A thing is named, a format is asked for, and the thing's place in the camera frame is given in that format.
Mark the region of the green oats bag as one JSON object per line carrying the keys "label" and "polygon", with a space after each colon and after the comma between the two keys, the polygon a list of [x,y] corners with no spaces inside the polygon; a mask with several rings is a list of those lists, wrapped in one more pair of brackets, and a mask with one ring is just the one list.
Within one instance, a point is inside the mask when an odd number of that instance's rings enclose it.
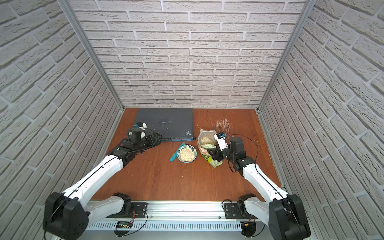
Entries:
{"label": "green oats bag", "polygon": [[215,139],[216,131],[210,130],[206,131],[200,129],[200,134],[197,138],[198,148],[202,157],[213,167],[216,168],[222,164],[213,159],[212,155],[209,153],[209,149],[215,149],[218,146],[217,140]]}

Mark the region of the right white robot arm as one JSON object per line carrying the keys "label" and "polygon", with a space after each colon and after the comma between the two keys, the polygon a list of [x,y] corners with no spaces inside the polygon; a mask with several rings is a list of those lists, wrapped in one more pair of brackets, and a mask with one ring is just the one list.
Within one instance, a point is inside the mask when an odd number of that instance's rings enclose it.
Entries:
{"label": "right white robot arm", "polygon": [[224,133],[214,137],[218,146],[208,150],[213,160],[228,160],[231,171],[250,182],[264,199],[260,201],[253,194],[240,197],[240,214],[245,218],[259,219],[270,229],[275,240],[304,240],[310,237],[311,229],[301,198],[278,187],[261,170],[257,161],[247,156],[242,138],[233,137],[228,141]]}

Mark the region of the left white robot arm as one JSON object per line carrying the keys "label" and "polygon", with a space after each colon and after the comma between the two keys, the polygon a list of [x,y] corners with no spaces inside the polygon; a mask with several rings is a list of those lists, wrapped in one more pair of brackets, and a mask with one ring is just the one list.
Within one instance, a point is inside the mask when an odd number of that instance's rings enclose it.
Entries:
{"label": "left white robot arm", "polygon": [[163,136],[137,123],[85,177],[62,193],[53,192],[45,203],[42,228],[64,240],[78,239],[86,228],[107,217],[134,217],[131,197],[122,193],[91,204],[92,196],[138,154],[158,146]]}

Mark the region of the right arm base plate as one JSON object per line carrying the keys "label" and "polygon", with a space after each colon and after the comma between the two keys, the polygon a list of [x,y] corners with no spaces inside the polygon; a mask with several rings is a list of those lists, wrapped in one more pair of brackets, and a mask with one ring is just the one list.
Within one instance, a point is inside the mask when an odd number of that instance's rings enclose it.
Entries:
{"label": "right arm base plate", "polygon": [[222,208],[226,219],[244,219],[244,216],[240,213],[238,204],[236,202],[223,202]]}

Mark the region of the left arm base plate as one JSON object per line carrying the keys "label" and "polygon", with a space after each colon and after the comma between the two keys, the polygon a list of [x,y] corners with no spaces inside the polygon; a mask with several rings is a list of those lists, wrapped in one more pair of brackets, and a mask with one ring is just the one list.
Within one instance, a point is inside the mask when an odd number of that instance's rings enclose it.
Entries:
{"label": "left arm base plate", "polygon": [[110,215],[107,218],[145,218],[145,212],[147,210],[148,203],[146,202],[129,202],[124,203],[123,208],[120,212]]}

